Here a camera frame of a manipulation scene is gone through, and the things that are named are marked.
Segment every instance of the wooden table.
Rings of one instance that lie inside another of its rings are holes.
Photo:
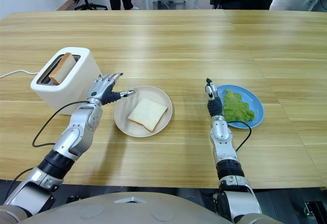
[[[103,73],[124,72],[115,90],[156,86],[170,96],[170,124],[149,138],[120,132],[114,105],[69,184],[215,188],[205,78],[254,92],[263,123],[240,149],[254,188],[327,185],[327,14],[288,11],[66,11],[11,14],[1,21],[1,74],[39,71],[60,49],[89,48]],[[31,142],[53,113],[33,76],[0,80],[0,178],[38,165],[51,149]],[[56,142],[58,115],[38,143]],[[238,146],[248,131],[232,129]]]

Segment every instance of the toast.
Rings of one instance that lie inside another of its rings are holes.
[[[73,55],[71,53],[65,53],[56,68],[50,73],[49,78],[54,84],[61,84],[75,64],[76,61]]]
[[[153,132],[167,108],[148,98],[142,98],[127,119]]]

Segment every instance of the blue plate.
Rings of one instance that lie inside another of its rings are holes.
[[[242,96],[242,101],[248,103],[250,106],[250,110],[254,111],[254,120],[247,121],[246,123],[251,128],[257,127],[259,124],[261,124],[265,117],[265,110],[259,98],[255,96],[254,93],[243,87],[236,86],[236,85],[222,85],[217,87],[217,89],[223,105],[225,104],[224,97],[227,93],[226,91],[227,88],[231,89],[233,93],[240,94]],[[234,128],[248,128],[243,123],[230,123],[229,125]]]

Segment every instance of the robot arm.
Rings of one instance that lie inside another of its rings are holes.
[[[214,195],[217,212],[237,222],[243,215],[261,213],[261,208],[248,179],[244,177],[240,161],[232,146],[232,133],[223,114],[216,85],[207,78],[208,110],[212,117],[210,132],[213,155],[219,178],[219,191]]]
[[[43,161],[6,199],[11,205],[11,216],[16,216],[13,206],[23,209],[26,217],[49,209],[55,201],[51,192],[58,189],[74,162],[91,146],[93,135],[102,115],[101,105],[128,97],[135,91],[112,92],[122,73],[100,77],[94,81],[87,94],[89,103],[80,105],[72,114],[67,129]]]

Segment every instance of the plate rim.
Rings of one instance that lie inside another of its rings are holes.
[[[223,86],[234,86],[234,87],[240,87],[240,88],[242,88],[242,89],[245,89],[245,90],[247,90],[248,92],[250,92],[255,98],[257,98],[257,100],[259,100],[259,102],[260,102],[260,105],[261,105],[261,107],[262,107],[262,111],[263,111],[263,113],[262,113],[262,118],[260,119],[260,121],[256,124],[256,125],[253,125],[253,126],[250,126],[250,128],[255,128],[255,127],[257,127],[257,126],[259,126],[262,122],[263,122],[263,120],[264,120],[264,118],[265,118],[265,108],[264,108],[264,105],[263,105],[263,103],[261,102],[261,100],[253,93],[253,92],[251,92],[250,90],[248,90],[247,88],[244,88],[244,87],[242,87],[242,86],[238,86],[238,85],[233,85],[233,84],[224,84],[224,85],[220,85],[220,86],[218,86],[217,87],[217,89],[218,89],[218,91],[219,91],[219,88],[220,87],[223,87]],[[246,128],[243,128],[243,127],[239,127],[239,126],[237,126],[237,125],[232,125],[232,124],[228,124],[229,126],[231,126],[231,127],[234,127],[234,128],[240,128],[240,129],[249,129],[248,127],[246,127]]]
[[[166,124],[162,129],[158,130],[157,132],[153,132],[153,133],[150,134],[150,135],[147,135],[147,136],[134,136],[134,135],[131,135],[131,134],[129,134],[129,133],[123,131],[123,130],[122,130],[122,129],[117,125],[117,122],[116,122],[116,119],[115,119],[115,116],[114,116],[114,111],[115,111],[115,109],[116,109],[116,106],[114,106],[114,108],[113,108],[113,119],[114,119],[114,123],[116,124],[117,128],[118,128],[121,132],[123,132],[124,134],[126,134],[126,135],[128,135],[128,136],[135,137],[135,138],[146,138],[146,137],[150,137],[150,136],[154,136],[154,135],[156,135],[157,133],[161,132],[164,128],[167,127],[167,125],[170,123],[170,120],[171,120],[171,118],[172,118],[172,116],[173,116],[174,106],[173,106],[172,100],[170,99],[169,95],[168,95],[165,91],[163,91],[162,89],[159,89],[158,87],[149,86],[149,85],[142,85],[142,86],[136,86],[136,87],[133,87],[133,88],[131,88],[130,90],[133,90],[133,89],[135,89],[135,88],[140,88],[140,87],[150,87],[150,88],[155,88],[155,89],[157,89],[157,90],[163,92],[163,93],[168,97],[168,100],[169,100],[170,105],[171,105],[171,107],[172,107],[172,112],[171,112],[171,114],[170,114],[170,116],[169,116],[168,123],[167,123],[167,124]]]

